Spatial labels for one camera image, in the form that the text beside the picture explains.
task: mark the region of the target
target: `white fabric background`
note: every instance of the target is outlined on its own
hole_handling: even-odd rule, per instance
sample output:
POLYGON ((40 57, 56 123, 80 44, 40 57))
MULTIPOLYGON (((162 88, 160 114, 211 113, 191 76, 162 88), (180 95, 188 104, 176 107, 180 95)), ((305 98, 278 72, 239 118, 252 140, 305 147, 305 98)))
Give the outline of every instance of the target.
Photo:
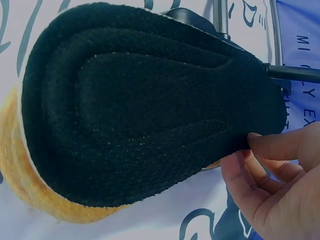
MULTIPOLYGON (((56 17, 64 1, 11 0, 5 25, 6 2, 8 3, 9 0, 0 0, 1 29, 4 29, 3 36, 0 31, 0 101, 18 81, 17 62, 21 60, 23 46, 27 46, 25 54, 28 55, 39 34, 56 17), (36 6, 40 6, 38 14, 34 22, 30 23, 36 6), (30 37, 24 35, 26 27, 32 28, 30 37)), ((71 0, 69 8, 91 2, 95 1, 71 0)), ((143 0, 104 2, 141 8, 144 6, 143 0)), ((153 2, 152 11, 157 13, 168 10, 172 5, 172 0, 153 0, 153 2)), ((256 13, 248 8, 245 11, 245 16, 248 19, 254 18, 255 24, 253 27, 245 24, 243 0, 229 0, 229 7, 234 4, 229 20, 229 34, 235 43, 254 53, 262 61, 274 63, 274 41, 272 37, 268 38, 273 36, 271 15, 267 10, 269 1, 266 1, 267 4, 264 0, 246 0, 246 2, 248 5, 258 6, 256 13), (260 15, 263 18, 267 15, 266 30, 263 25, 257 24, 260 15)), ((191 9, 210 21, 213 19, 212 4, 207 4, 206 0, 181 0, 180 7, 191 9)), ((0 239, 178 240, 183 219, 193 210, 200 208, 209 209, 214 213, 214 227, 227 208, 227 191, 219 168, 198 173, 155 197, 145 199, 104 220, 87 225, 61 222, 24 204, 13 194, 4 180, 0 184, 0 239)), ((194 233, 198 233, 198 240, 210 239, 209 222, 206 218, 206 216, 199 216, 191 221, 186 231, 186 240, 190 240, 194 233)), ((239 221, 242 222, 241 214, 239 214, 239 221)), ((243 235, 248 236, 250 231, 251 228, 244 227, 243 235)))

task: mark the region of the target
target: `insole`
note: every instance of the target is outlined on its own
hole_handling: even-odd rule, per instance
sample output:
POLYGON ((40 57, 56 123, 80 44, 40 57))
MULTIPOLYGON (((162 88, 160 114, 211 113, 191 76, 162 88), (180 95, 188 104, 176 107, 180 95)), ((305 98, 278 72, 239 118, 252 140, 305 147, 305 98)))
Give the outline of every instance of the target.
POLYGON ((280 89, 252 54, 140 8, 81 5, 36 41, 21 95, 22 138, 47 186, 115 208, 154 196, 280 133, 280 89))

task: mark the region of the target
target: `hand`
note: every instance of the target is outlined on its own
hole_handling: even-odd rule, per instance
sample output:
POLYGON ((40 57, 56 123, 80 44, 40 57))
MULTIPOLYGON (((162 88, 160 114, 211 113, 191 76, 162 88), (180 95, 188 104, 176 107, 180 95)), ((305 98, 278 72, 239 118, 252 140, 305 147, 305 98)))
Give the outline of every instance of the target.
POLYGON ((221 160, 224 181, 265 240, 320 239, 320 123, 267 136, 221 160), (290 162, 299 160, 300 165, 290 162), (278 180, 268 177, 262 165, 278 180))

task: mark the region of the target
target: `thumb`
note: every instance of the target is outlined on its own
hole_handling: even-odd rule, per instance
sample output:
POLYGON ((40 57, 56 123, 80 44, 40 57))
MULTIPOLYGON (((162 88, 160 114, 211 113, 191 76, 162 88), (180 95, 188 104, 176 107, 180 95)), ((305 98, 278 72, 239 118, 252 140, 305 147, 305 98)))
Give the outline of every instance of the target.
POLYGON ((308 172, 320 163, 320 123, 281 134, 261 136, 249 133, 252 152, 264 159, 291 161, 298 159, 308 172))

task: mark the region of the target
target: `blue fabric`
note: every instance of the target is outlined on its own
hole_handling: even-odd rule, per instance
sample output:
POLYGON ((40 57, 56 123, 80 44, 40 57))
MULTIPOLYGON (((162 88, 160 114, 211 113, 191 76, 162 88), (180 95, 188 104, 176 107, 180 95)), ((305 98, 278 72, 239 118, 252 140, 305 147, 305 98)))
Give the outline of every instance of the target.
MULTIPOLYGON (((284 65, 320 69, 320 1, 277 0, 284 65)), ((320 85, 292 81, 284 132, 320 121, 320 85)), ((253 240, 261 240, 256 234, 253 240)))

